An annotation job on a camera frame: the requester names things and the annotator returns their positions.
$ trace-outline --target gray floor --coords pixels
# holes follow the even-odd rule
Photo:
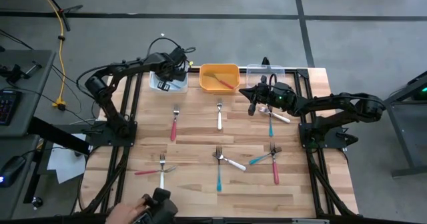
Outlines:
[[[427,15],[426,0],[302,0],[306,15]],[[81,11],[127,13],[245,13],[292,14],[295,0],[58,0],[61,5],[84,4]],[[0,9],[50,11],[44,0],[0,0]],[[196,65],[230,62],[259,63],[268,56],[274,65],[307,67],[299,21],[208,19],[72,19],[63,51],[67,75],[112,61],[142,56],[149,42],[162,33],[184,47],[196,46],[190,55]],[[368,92],[387,98],[409,79],[426,70],[426,22],[308,21],[316,67],[325,67],[332,91]],[[56,19],[0,17],[0,28],[37,49],[57,50]],[[0,45],[23,49],[0,37]],[[169,50],[158,43],[158,51]],[[59,78],[49,77],[44,94],[56,99]],[[83,103],[81,117],[91,118],[91,101],[76,92]],[[79,109],[70,91],[65,100]],[[37,116],[52,123],[78,119],[53,110],[42,100]],[[391,178],[390,171],[407,167],[390,120],[352,124],[349,132],[360,138],[349,148],[350,172],[360,213],[367,217],[413,221],[427,220],[427,175]],[[67,214],[73,205],[77,180],[58,185],[43,180],[37,190],[45,205],[33,211],[22,205],[15,217]]]

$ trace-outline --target wooden table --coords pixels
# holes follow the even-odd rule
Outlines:
[[[313,96],[330,94],[326,70],[309,69]],[[241,75],[240,87],[246,86],[246,74]],[[294,87],[292,75],[284,81]],[[121,104],[125,79],[114,93],[117,109]],[[249,101],[240,93],[219,95],[204,93],[197,73],[189,75],[186,94],[154,93],[149,90],[148,75],[143,85],[137,108],[137,138],[131,148],[122,201],[135,203],[144,193],[152,195],[159,186],[160,174],[135,176],[135,171],[159,169],[159,154],[165,153],[166,165],[177,169],[165,174],[165,189],[171,191],[171,200],[177,205],[180,217],[315,217],[312,189],[308,175],[306,154],[300,145],[298,123],[300,118],[283,116],[290,124],[274,119],[274,137],[268,136],[268,117],[256,113],[248,115]],[[216,102],[221,97],[221,131],[217,130]],[[177,120],[177,138],[170,141],[173,104],[181,112]],[[321,111],[317,115],[331,115]],[[250,159],[268,152],[270,141],[281,146],[278,154],[280,184],[274,185],[272,159],[257,165],[248,165]],[[222,162],[222,192],[216,191],[217,160],[211,154],[216,145],[222,145],[223,154],[244,164],[245,172]],[[96,196],[105,183],[111,147],[99,148],[90,158],[83,179],[81,196],[83,206]],[[350,173],[343,153],[325,149],[325,158],[331,186],[342,201],[357,213]],[[319,185],[322,207],[326,210],[324,190]],[[115,196],[115,187],[110,205]]]

